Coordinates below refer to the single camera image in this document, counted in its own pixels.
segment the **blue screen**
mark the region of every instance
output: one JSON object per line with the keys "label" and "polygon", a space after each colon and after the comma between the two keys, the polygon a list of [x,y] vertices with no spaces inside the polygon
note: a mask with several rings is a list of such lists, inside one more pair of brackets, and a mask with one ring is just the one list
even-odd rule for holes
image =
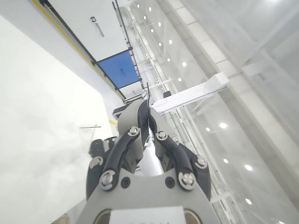
{"label": "blue screen", "polygon": [[117,88],[122,88],[139,80],[129,51],[98,62],[98,64]]}

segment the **robotic hand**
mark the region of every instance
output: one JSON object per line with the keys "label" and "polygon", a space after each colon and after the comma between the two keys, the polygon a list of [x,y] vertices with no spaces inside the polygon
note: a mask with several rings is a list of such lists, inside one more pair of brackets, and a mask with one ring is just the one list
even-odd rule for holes
{"label": "robotic hand", "polygon": [[[89,164],[87,202],[77,224],[219,223],[209,203],[206,160],[178,143],[172,128],[146,100],[130,104],[117,126],[117,143],[110,141],[110,149],[94,154]],[[164,174],[142,177],[134,172],[149,128]]]}

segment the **yellow line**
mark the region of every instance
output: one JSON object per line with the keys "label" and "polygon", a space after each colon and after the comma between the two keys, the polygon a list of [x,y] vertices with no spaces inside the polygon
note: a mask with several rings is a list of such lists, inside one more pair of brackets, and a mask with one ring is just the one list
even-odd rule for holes
{"label": "yellow line", "polygon": [[113,121],[113,120],[109,120],[109,123],[112,125],[116,125],[117,126],[117,122]]}
{"label": "yellow line", "polygon": [[42,13],[50,20],[50,22],[61,32],[61,34],[71,43],[71,45],[78,51],[78,53],[93,67],[93,69],[100,75],[100,77],[110,86],[110,88],[121,98],[123,96],[119,94],[114,86],[106,80],[106,78],[98,71],[98,69],[86,58],[86,56],[82,53],[82,51],[73,43],[73,41],[65,34],[65,32],[55,23],[55,21],[45,12],[44,9],[40,6],[40,4],[36,0],[31,0],[33,3],[42,11]]}

